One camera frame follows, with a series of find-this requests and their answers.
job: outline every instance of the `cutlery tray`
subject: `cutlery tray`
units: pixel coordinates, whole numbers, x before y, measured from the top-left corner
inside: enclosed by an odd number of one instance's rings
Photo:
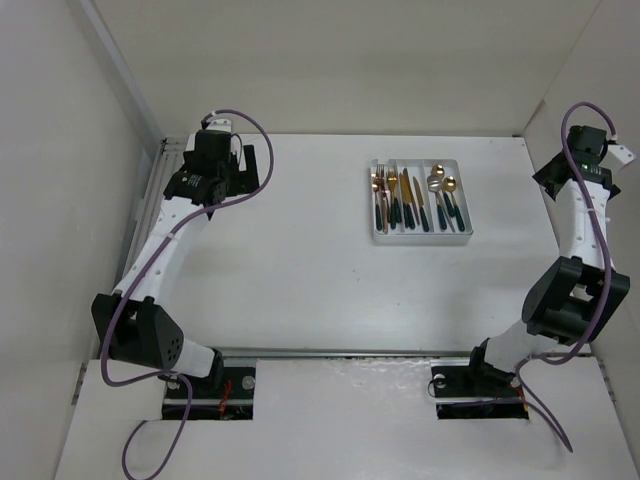
[[[381,215],[382,215],[382,203],[384,202],[380,193],[375,194],[373,192],[373,188],[371,184],[375,182],[376,171],[379,165],[383,165],[385,168],[385,173],[388,172],[389,167],[395,167],[397,173],[397,184],[395,187],[395,196],[400,203],[400,213],[402,216],[402,221],[397,223],[396,228],[392,229],[391,225],[388,227],[388,233],[384,233],[384,231],[378,231],[376,228],[376,196],[378,199],[378,204],[381,207]],[[449,222],[447,222],[446,230],[442,230],[440,228],[440,223],[438,219],[438,210],[437,210],[437,202],[435,194],[430,192],[427,188],[427,177],[431,175],[431,169],[435,165],[441,165],[445,170],[445,177],[452,176],[456,179],[456,189],[453,195],[455,196],[455,200],[457,202],[458,208],[460,209],[460,214],[462,220],[464,222],[464,231],[459,231],[458,223],[455,217],[450,217],[449,212],[447,211],[447,206],[445,204],[444,195],[445,192],[443,190],[440,191],[440,198],[443,204],[444,215],[451,221],[455,232],[451,230],[451,226]],[[404,169],[407,169],[409,174],[409,186],[411,187],[411,192],[413,193],[413,198],[416,204],[416,207],[420,209],[420,205],[418,204],[418,196],[414,185],[414,177],[418,180],[420,184],[420,191],[422,193],[422,198],[424,200],[424,213],[427,218],[427,222],[429,224],[429,231],[425,232],[422,226],[422,220],[420,220],[420,224],[415,221],[415,212],[411,205],[411,198],[404,198],[402,187],[401,187],[401,176]],[[473,227],[471,224],[471,218],[469,216],[469,208],[467,205],[467,199],[464,194],[464,186],[462,183],[462,177],[460,175],[460,170],[458,168],[458,162],[455,160],[389,160],[387,162],[381,162],[378,160],[372,160],[371,162],[371,182],[369,185],[371,192],[371,226],[373,232],[373,240],[376,243],[380,244],[388,244],[388,245],[465,245],[471,235],[473,235]],[[385,178],[385,190],[387,201],[389,204],[391,203],[391,195],[389,190],[389,184]],[[411,209],[411,214],[414,217],[415,228],[411,229],[405,226],[405,211],[403,209],[403,202],[409,204],[409,208]]]

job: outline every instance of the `white wall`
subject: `white wall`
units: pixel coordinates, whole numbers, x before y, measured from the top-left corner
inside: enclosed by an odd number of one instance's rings
[[[598,0],[96,0],[160,127],[521,133]]]
[[[640,3],[603,0],[564,64],[525,132],[536,168],[560,150],[560,122],[567,108],[580,100],[600,105],[613,118],[620,142],[640,154]],[[605,127],[597,114],[580,110],[570,125]],[[595,344],[605,361],[617,397],[617,409],[640,465],[640,161],[615,177],[622,194],[608,205],[608,238],[617,269],[631,277],[631,292]],[[550,214],[554,220],[552,202]]]
[[[52,478],[141,143],[63,0],[0,1],[0,465]]]

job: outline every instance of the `spoon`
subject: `spoon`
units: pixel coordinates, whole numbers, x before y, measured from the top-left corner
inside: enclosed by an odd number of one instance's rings
[[[444,232],[447,229],[447,221],[449,222],[449,226],[451,227],[451,231],[455,232],[453,229],[453,223],[451,220],[445,215],[444,207],[442,206],[442,199],[440,198],[440,190],[442,189],[442,177],[438,175],[431,174],[427,177],[427,188],[430,192],[434,193],[436,196],[436,204],[438,206],[438,222],[440,223],[440,231]]]
[[[433,167],[431,167],[431,175],[437,175],[438,177],[443,179],[445,175],[444,167],[440,164],[434,165]],[[453,209],[451,200],[449,200],[449,195],[445,193],[443,197],[444,197],[444,203],[447,206],[447,213],[449,214],[450,217],[453,218],[456,213],[455,213],[455,210]]]
[[[460,208],[458,208],[458,202],[456,202],[456,197],[453,195],[453,192],[456,190],[456,179],[453,177],[447,177],[442,182],[442,189],[445,192],[451,194],[451,198],[453,199],[453,210],[454,215],[456,217],[456,222],[458,223],[458,230],[464,232],[464,222],[462,221],[462,213],[460,213]]]

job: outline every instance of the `green handle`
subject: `green handle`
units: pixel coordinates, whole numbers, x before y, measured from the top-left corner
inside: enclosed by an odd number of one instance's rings
[[[460,213],[460,208],[456,205],[456,222],[458,223],[458,231],[464,232],[464,221],[462,220],[462,213]]]
[[[440,231],[444,232],[447,229],[447,219],[444,216],[444,208],[438,203],[438,222],[440,222]]]
[[[420,207],[420,219],[422,220],[422,230],[429,231],[429,222],[427,222],[427,215],[424,213],[424,208]]]
[[[393,203],[389,206],[389,225],[391,226],[391,230],[396,229],[396,208]]]
[[[382,213],[380,213],[380,205],[376,203],[376,230],[382,231]]]
[[[416,221],[413,219],[413,212],[411,211],[411,205],[407,205],[407,217],[409,217],[409,228],[413,230],[416,228]]]
[[[406,203],[402,204],[402,210],[404,213],[404,228],[409,228],[409,214],[407,213],[407,208],[409,207],[409,205],[407,205]]]
[[[451,199],[449,198],[449,195],[447,195],[446,193],[444,194],[444,203],[447,204],[447,213],[449,214],[449,216],[451,218],[455,217],[456,211],[453,208],[453,204],[451,203]]]
[[[400,203],[398,202],[398,198],[393,199],[393,207],[391,207],[391,211],[396,214],[396,223],[402,223],[402,213],[400,213]]]

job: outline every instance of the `white panel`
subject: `white panel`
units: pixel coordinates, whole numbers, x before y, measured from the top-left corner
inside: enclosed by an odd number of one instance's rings
[[[64,1],[0,1],[0,72],[0,476],[47,479],[141,143]]]
[[[126,378],[138,370],[112,363]],[[258,363],[253,421],[189,422],[163,480],[637,480],[593,358],[523,375],[569,435],[568,453],[535,413],[525,420],[437,420],[426,360]],[[159,417],[158,380],[112,389],[90,365],[57,480],[119,480],[134,419]],[[177,426],[134,439],[132,473],[159,464]]]
[[[521,132],[598,0],[97,0],[166,134]]]
[[[546,104],[527,127],[525,137],[536,168],[560,151],[560,122],[567,108],[580,100],[592,101],[609,113],[618,128],[620,142],[640,152],[640,37],[637,20],[640,3],[635,0],[603,0],[560,74],[545,96]],[[570,125],[605,128],[597,114],[580,109]],[[633,379],[640,366],[640,162],[614,178],[622,194],[607,205],[611,218],[608,238],[616,268],[631,277],[631,292],[595,342],[611,376],[617,408],[625,434],[640,465],[640,384]],[[553,202],[550,205],[552,214]]]
[[[244,141],[264,175],[264,143]],[[519,318],[557,258],[522,139],[275,135],[273,144],[272,183],[214,215],[166,305],[200,343],[469,351]],[[469,244],[374,244],[373,158],[457,160]]]

